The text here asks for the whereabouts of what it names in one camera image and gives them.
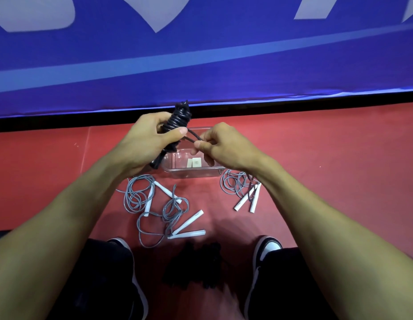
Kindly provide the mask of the person's right hand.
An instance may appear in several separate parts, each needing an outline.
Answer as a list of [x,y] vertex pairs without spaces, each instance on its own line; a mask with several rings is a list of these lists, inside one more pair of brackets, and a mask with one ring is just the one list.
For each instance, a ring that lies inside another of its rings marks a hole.
[[204,155],[210,166],[218,162],[225,168],[251,173],[265,157],[245,136],[224,122],[210,128],[200,138],[203,141],[216,141],[212,155]]

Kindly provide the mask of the person's left hand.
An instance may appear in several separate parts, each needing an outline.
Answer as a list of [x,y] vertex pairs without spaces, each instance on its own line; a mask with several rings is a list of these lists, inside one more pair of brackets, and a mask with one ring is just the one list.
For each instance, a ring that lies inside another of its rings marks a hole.
[[142,115],[125,137],[112,150],[113,161],[122,169],[124,178],[140,172],[154,161],[171,143],[161,143],[158,129],[169,120],[171,113],[157,112]]

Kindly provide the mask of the person's right forearm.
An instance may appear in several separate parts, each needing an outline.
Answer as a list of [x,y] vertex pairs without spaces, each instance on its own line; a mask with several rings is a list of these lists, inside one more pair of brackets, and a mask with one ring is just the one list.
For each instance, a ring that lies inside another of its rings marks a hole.
[[273,158],[244,169],[268,190],[340,320],[413,320],[413,259],[327,204]]

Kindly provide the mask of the person's left forearm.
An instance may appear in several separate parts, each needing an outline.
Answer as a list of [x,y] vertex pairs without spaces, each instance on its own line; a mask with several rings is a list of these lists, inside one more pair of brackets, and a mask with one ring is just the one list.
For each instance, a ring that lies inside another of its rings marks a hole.
[[45,320],[131,167],[109,153],[0,239],[0,320]]

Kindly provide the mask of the clear plastic container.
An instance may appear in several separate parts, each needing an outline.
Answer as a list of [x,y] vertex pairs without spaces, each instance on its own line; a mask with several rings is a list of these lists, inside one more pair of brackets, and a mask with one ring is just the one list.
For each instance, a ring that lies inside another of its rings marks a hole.
[[[161,162],[161,168],[170,174],[173,178],[198,178],[198,177],[219,177],[224,171],[225,167],[221,166],[218,162],[214,163],[214,166],[209,166],[204,159],[204,154],[198,152],[195,156],[191,155],[193,149],[193,143],[197,140],[197,136],[200,136],[210,127],[194,127],[188,131],[186,137],[188,139],[182,139],[177,145],[175,152],[167,153]],[[189,158],[201,157],[201,168],[186,168],[187,160]]]

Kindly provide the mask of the blue banner barrier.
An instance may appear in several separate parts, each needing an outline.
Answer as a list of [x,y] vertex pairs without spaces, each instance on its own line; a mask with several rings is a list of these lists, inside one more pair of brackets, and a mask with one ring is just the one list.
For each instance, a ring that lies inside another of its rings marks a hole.
[[413,0],[0,0],[0,132],[413,92]]

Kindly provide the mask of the person's right black white shoe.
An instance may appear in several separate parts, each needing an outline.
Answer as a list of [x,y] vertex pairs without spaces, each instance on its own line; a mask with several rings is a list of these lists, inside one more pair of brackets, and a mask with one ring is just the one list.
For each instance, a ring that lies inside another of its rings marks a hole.
[[252,296],[253,289],[255,288],[255,284],[258,279],[258,269],[261,266],[261,263],[263,262],[264,258],[266,255],[270,252],[277,251],[282,249],[282,245],[280,242],[271,236],[263,236],[260,237],[258,240],[256,247],[254,249],[253,257],[252,257],[252,284],[250,286],[250,290],[248,292],[248,295],[246,297],[246,301],[244,304],[244,311],[243,315],[245,320],[249,320],[248,316],[248,310],[249,310],[249,305],[250,305],[250,300]]

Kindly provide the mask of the person's black white shoe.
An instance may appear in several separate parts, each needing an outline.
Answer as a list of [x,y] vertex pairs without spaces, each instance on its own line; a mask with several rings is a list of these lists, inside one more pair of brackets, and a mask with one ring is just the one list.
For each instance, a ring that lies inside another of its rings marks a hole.
[[149,311],[148,300],[145,296],[145,293],[140,287],[140,284],[136,278],[135,274],[135,258],[134,254],[129,247],[128,243],[119,237],[111,238],[107,241],[110,244],[123,247],[127,250],[131,257],[132,257],[132,276],[131,276],[131,289],[133,294],[133,303],[131,307],[131,312],[129,316],[129,320],[146,320]]
[[260,237],[258,240],[256,247],[254,249],[253,257],[252,257],[252,284],[250,286],[250,290],[248,292],[248,295],[246,297],[246,301],[244,304],[244,311],[243,315],[245,320],[249,320],[248,316],[248,310],[249,310],[249,305],[250,305],[250,300],[252,296],[253,289],[255,288],[255,284],[258,279],[258,269],[261,266],[261,263],[263,262],[264,258],[266,255],[270,252],[277,251],[282,249],[282,245],[280,242],[271,236],[263,236]]

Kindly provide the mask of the person's left black white shoe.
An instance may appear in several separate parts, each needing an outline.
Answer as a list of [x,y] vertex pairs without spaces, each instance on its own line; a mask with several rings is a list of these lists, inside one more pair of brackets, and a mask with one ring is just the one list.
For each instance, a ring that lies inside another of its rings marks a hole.
[[123,247],[127,250],[131,257],[132,257],[132,276],[131,276],[131,289],[133,294],[133,303],[131,307],[131,312],[129,316],[129,320],[146,320],[149,311],[148,300],[145,296],[145,293],[140,287],[140,284],[136,278],[135,274],[135,258],[134,254],[129,247],[128,243],[119,237],[111,238],[107,241],[110,244]]

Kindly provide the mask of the person's right trouser leg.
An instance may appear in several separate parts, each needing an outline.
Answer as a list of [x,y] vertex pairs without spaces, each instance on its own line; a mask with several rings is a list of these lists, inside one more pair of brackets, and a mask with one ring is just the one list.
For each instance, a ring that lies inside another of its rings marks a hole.
[[338,320],[299,248],[268,253],[255,275],[248,320]]

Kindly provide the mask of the person's trouser leg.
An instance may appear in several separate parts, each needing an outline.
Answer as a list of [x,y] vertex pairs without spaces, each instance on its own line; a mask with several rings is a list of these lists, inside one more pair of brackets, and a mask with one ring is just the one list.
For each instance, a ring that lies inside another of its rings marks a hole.
[[338,320],[299,248],[268,253],[255,275],[248,320]]
[[[0,239],[11,231],[0,231]],[[132,257],[123,247],[87,239],[46,320],[129,320]]]

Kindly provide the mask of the person's left trouser leg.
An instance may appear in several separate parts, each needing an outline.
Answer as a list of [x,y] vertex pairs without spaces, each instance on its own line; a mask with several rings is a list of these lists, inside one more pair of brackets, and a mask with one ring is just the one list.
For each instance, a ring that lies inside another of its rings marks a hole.
[[[0,231],[0,239],[11,231]],[[87,239],[46,320],[129,320],[132,257],[123,247]]]

